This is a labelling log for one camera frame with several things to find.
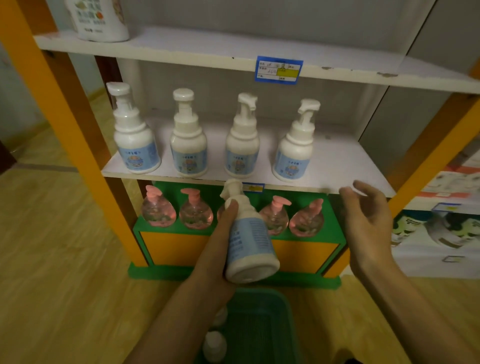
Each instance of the wood-patterned floor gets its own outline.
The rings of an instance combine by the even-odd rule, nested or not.
[[[105,96],[93,103],[111,137]],[[15,153],[21,163],[71,166],[51,130]],[[124,181],[136,208],[134,180]],[[178,286],[132,280],[129,261],[76,172],[12,169],[0,176],[0,363],[121,363]],[[480,281],[414,279],[480,350]],[[279,289],[306,363],[351,351],[367,363],[408,363],[352,276],[336,291]]]

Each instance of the forearm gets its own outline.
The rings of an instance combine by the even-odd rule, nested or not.
[[[192,363],[219,309],[215,293],[190,276],[137,343],[124,364]]]
[[[394,261],[366,265],[360,280],[414,363],[478,363],[477,353]]]

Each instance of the pink pump head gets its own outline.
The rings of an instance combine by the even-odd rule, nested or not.
[[[200,190],[196,188],[182,188],[180,192],[188,195],[188,202],[192,205],[196,205],[200,201]]]
[[[312,202],[310,202],[310,205],[308,205],[308,207],[312,209],[315,215],[318,215],[320,214],[320,211],[322,211],[323,203],[324,203],[324,199],[317,198],[316,200],[313,200]]]
[[[280,212],[283,205],[287,205],[287,206],[290,206],[292,203],[287,200],[286,198],[284,197],[280,197],[280,196],[273,196],[273,201],[272,201],[272,210],[274,212]]]
[[[145,188],[147,190],[147,198],[150,202],[154,202],[157,199],[157,197],[160,197],[161,195],[163,195],[162,191],[160,191],[158,188],[150,184],[145,186]]]

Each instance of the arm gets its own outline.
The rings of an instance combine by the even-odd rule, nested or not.
[[[395,263],[391,213],[385,195],[355,181],[359,195],[340,189],[353,273],[382,311],[413,363],[479,363],[473,348],[450,326]]]
[[[192,363],[217,311],[232,298],[235,285],[223,277],[230,227],[238,204],[222,214],[192,274],[184,281],[124,364]]]

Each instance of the plastic basket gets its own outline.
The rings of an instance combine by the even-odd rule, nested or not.
[[[219,330],[227,339],[226,364],[300,363],[290,305],[270,289],[237,288]],[[208,363],[200,350],[195,363]]]

